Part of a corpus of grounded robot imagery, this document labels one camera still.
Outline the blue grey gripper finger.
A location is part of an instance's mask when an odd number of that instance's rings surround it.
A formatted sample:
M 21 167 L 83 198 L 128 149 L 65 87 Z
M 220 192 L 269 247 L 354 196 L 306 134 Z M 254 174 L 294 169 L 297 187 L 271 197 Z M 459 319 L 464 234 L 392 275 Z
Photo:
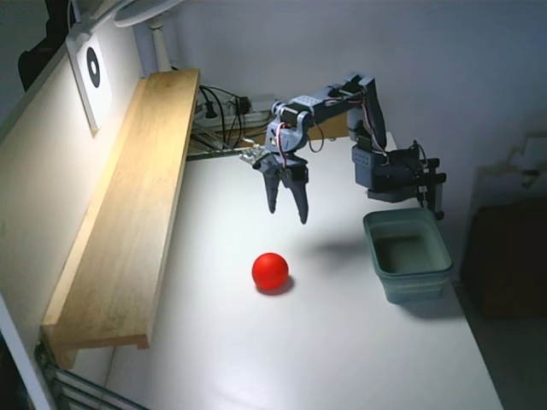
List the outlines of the blue grey gripper finger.
M 283 174 L 282 182 L 293 195 L 300 222 L 305 225 L 309 216 L 309 204 L 306 185 L 309 182 L 308 168 L 303 166 L 288 167 Z
M 275 213 L 277 197 L 279 193 L 279 184 L 281 181 L 281 170 L 279 167 L 268 169 L 262 176 L 265 184 L 268 210 L 271 214 Z

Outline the blue grey gripper body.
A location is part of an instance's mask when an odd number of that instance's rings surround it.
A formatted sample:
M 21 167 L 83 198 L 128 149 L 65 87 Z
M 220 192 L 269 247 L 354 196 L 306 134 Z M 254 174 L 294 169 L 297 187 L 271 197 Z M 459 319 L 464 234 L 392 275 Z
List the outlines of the blue grey gripper body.
M 296 155 L 308 139 L 308 126 L 298 124 L 291 127 L 281 121 L 268 124 L 264 148 L 268 154 L 262 158 L 263 171 L 278 171 L 281 169 L 308 170 L 308 162 Z

